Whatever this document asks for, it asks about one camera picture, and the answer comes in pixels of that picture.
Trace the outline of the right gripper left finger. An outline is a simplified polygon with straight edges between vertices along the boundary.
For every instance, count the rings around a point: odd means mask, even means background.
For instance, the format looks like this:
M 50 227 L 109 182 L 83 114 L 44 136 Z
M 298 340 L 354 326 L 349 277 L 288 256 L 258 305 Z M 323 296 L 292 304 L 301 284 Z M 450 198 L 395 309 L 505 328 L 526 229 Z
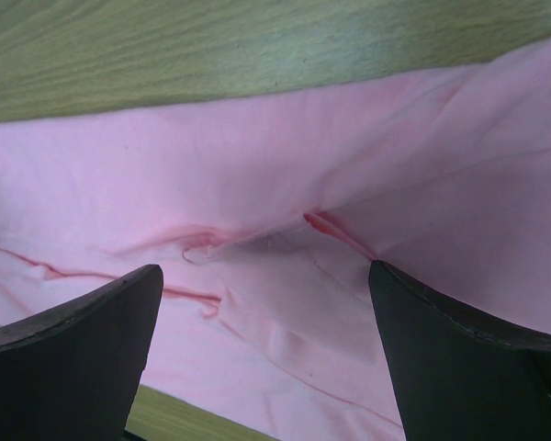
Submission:
M 0 440 L 134 440 L 163 271 L 146 265 L 0 327 Z

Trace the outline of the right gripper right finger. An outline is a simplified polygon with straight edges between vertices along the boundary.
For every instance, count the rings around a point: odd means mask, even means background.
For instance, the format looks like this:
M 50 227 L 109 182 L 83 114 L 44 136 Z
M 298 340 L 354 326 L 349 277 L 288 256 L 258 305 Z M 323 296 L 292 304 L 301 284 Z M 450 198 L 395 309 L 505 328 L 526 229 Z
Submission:
M 506 322 L 383 261 L 369 290 L 409 440 L 551 440 L 551 334 Z

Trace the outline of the bright pink t shirt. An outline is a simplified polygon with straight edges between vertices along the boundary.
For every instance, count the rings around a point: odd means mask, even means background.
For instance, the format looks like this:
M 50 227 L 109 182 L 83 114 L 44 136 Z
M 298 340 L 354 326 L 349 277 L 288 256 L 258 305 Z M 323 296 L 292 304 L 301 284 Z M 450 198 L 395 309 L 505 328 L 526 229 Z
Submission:
M 400 440 L 382 259 L 551 334 L 551 39 L 289 94 L 0 124 L 0 324 L 139 266 L 142 382 L 282 440 Z

